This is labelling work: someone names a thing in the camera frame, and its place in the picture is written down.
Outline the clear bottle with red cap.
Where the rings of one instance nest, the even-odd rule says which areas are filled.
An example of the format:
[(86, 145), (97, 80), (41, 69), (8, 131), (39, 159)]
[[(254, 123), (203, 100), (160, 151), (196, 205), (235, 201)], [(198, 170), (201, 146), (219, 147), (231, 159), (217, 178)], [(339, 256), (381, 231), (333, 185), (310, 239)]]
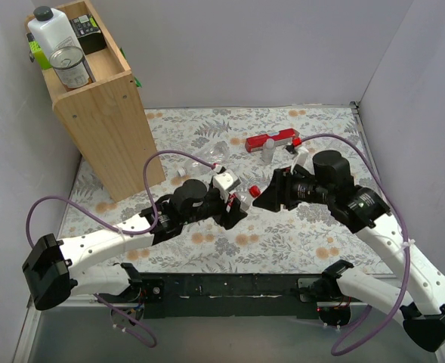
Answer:
[(252, 202), (257, 199), (261, 194), (261, 190), (257, 185), (251, 186), (245, 191), (236, 191), (235, 197), (240, 202), (240, 209), (243, 212), (247, 212), (252, 205)]

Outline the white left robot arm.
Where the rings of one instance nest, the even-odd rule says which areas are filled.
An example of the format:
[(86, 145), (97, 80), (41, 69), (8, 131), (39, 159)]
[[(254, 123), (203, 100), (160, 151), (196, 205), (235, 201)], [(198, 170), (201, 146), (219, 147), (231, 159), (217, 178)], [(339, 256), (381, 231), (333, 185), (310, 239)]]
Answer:
[(100, 263), (131, 250), (157, 245), (181, 234), (185, 225), (206, 219), (226, 230), (247, 216), (249, 196), (228, 194), (202, 181), (189, 179), (147, 208), (108, 230), (58, 240), (40, 237), (22, 270), (34, 306), (52, 309), (72, 295), (104, 293), (134, 302), (141, 284), (121, 265)]

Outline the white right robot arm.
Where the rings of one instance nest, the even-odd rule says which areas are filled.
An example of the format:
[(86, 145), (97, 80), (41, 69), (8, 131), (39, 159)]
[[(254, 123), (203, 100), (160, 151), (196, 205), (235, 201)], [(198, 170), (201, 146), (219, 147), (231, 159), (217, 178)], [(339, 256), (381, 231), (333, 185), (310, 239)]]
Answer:
[(445, 276), (407, 237), (389, 205), (373, 190), (354, 183), (350, 164), (338, 151), (315, 154), (313, 166), (313, 172), (298, 164), (276, 169), (252, 205), (274, 213), (300, 203), (327, 206), (337, 222), (377, 253), (402, 286), (386, 284), (340, 259), (303, 288), (303, 295), (358, 299), (398, 321), (420, 348), (436, 352), (445, 343)]

